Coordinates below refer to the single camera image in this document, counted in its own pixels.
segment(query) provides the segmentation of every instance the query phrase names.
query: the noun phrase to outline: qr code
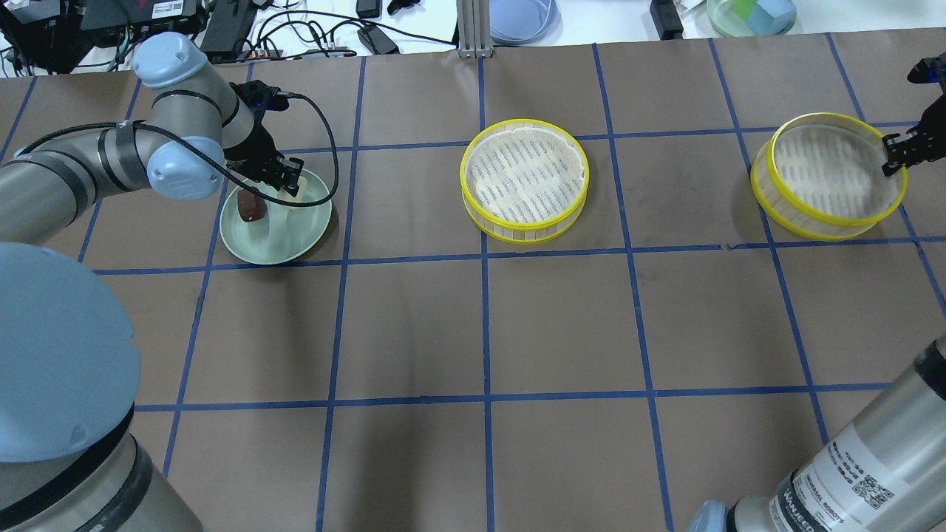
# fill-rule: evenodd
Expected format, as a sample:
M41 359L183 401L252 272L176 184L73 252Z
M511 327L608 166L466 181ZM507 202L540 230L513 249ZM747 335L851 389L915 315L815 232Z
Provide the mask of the qr code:
M884 503L893 499L893 491L881 486L881 484L870 475L864 477L862 481L851 487L851 489L875 510L880 509Z

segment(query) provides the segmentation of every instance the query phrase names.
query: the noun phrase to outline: black band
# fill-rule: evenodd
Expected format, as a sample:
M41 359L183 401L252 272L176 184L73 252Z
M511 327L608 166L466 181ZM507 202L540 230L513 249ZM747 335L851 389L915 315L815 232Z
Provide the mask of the black band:
M736 503L735 505L733 505L733 507L730 508L728 512L726 512L726 532L739 532L738 530L736 530L736 506L737 505L739 505L739 503Z
M134 440L134 463L121 488L98 513L76 532L117 532L145 500L151 485L151 457Z
M98 160L102 163L102 167L105 168L105 173L109 176L109 179L112 180L115 186L124 190L125 192L131 192L131 189L125 186L124 183L118 179L118 176L115 175L114 169L112 169L112 163L109 161L109 154L105 150L105 136L108 134L109 130L104 130L98 134Z
M79 484L89 478L89 475L97 470L118 447L118 443L131 425L133 412L134 407L111 432L86 449L72 465L55 478L23 499L0 510L0 530L9 530L33 519L78 488Z
M239 104L240 104L239 98L236 98L236 104L234 105L234 110L232 113L230 113L229 116L227 116L227 119L223 120L223 123L220 124L221 128L225 128L229 126L230 122L234 121L234 118L237 117L237 113L239 113Z
M212 100L212 99L210 99L210 98L208 98L208 97L202 95L201 93L195 93L194 91L187 91L187 90L167 91L166 93L161 93L161 94L158 95L158 97L155 98L154 101L151 103L151 109L154 109L154 104L155 104L155 103L157 103L157 102L161 101L162 99L167 98L167 97L169 97L169 96L190 96L190 97L192 97L192 98L202 99L203 101L206 101L206 102L209 103L210 105L213 105L213 106L214 106L214 109L217 109L217 114L218 114L218 115L223 115L223 111L220 110L220 106L217 105L217 103L216 103L214 100Z
M785 482L781 483L778 495L776 495L779 510L788 520L788 525L794 532L830 532L815 519L815 516L798 499L794 480L795 473L792 472Z
M82 182L82 178L79 177L74 170L69 168L69 165L63 163L53 155L49 153L44 153L43 151L33 151L31 153L26 153L20 155L16 159L13 159L8 164L30 164L36 165L38 167L46 168L47 170L55 173L62 179L64 183L72 190L73 195L76 197L76 214L72 217L72 220L69 223L75 222L76 218L79 217L85 207L89 204L89 193L85 190L85 184Z
M142 185L148 182L148 172L138 154L138 145L134 142L134 123L125 120L115 125L115 147L118 148L118 165L122 171L133 183Z
M75 155L66 153L65 151L59 151L59 150L44 150L44 151L49 151L50 153L58 153L59 155L62 155L63 157L68 157L72 159L74 163L81 166L82 169L85 170L85 173L89 174L89 177L92 178L92 189L96 192L96 196L95 198L92 199L92 203L95 203L96 200L98 200L98 179L96 179L96 175L92 173L91 168L89 168L85 163L79 160Z
M940 399L946 400L946 359L933 342L913 361L917 375L926 382Z

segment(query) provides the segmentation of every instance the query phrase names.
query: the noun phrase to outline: power adapter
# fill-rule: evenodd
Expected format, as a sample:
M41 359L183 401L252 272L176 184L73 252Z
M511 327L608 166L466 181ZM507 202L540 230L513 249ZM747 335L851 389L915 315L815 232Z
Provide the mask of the power adapter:
M383 56L401 53L397 44L395 44L390 37L385 35L380 27L373 24L359 29L358 38L361 43L375 55Z
M683 39L683 23L674 0L652 0L650 11L661 41Z
M360 19L376 19L381 16L381 0L358 0L355 12Z

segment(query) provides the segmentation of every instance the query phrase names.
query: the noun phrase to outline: label sticker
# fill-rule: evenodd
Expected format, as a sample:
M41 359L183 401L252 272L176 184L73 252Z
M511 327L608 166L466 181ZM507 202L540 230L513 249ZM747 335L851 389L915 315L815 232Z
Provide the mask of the label sticker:
M171 2L159 2L151 9L151 18L160 19L166 17L176 17L184 12L184 0L172 0Z
M910 487L848 425L769 503L780 532L867 532Z

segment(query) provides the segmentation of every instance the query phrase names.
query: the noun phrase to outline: green plate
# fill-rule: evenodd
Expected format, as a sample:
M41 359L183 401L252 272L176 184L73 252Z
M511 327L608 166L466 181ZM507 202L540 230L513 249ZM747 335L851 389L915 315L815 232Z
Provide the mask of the green plate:
M298 202L315 202L328 195L328 187L319 176L303 169L308 180L303 198ZM276 191L262 183L252 183L270 196ZM220 237L230 253L252 264L281 264L308 251L325 233L332 216L332 202L314 207L300 207L285 212L285 224L278 220L282 205L267 202L267 215L256 222L244 222L237 211L237 187L230 193L220 212Z

